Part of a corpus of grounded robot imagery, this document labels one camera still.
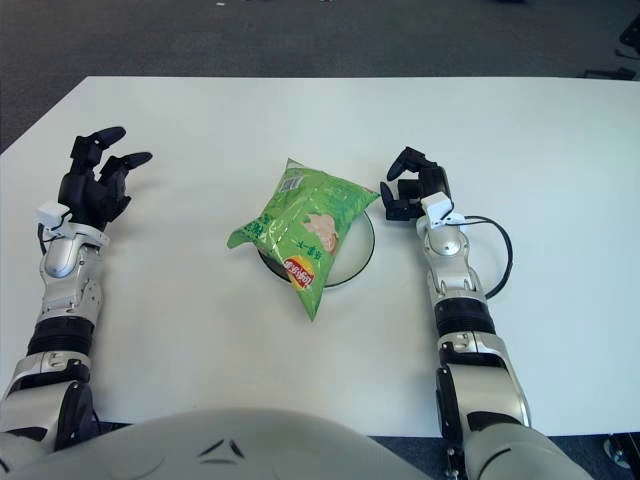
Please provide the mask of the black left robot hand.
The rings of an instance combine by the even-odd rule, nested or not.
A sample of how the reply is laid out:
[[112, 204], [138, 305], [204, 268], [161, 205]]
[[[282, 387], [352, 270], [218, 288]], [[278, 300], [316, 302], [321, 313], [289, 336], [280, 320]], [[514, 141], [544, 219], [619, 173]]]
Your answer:
[[124, 127], [115, 126], [76, 137], [70, 154], [71, 167], [63, 176], [58, 193], [58, 202], [69, 208], [72, 223], [103, 232], [131, 202], [126, 194], [126, 177], [151, 160], [150, 152], [110, 156], [99, 178], [94, 172], [103, 153], [125, 135]]

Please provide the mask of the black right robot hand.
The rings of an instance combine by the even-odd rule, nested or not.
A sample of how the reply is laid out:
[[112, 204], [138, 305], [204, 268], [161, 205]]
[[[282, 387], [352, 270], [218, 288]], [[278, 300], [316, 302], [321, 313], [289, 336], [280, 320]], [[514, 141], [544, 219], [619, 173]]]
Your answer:
[[389, 182], [396, 180], [398, 190], [395, 198], [389, 186], [385, 182], [380, 183], [386, 219], [390, 221], [418, 219], [424, 214], [421, 200], [430, 195], [441, 192], [451, 197], [444, 168], [411, 147], [405, 147], [398, 155], [386, 179]]

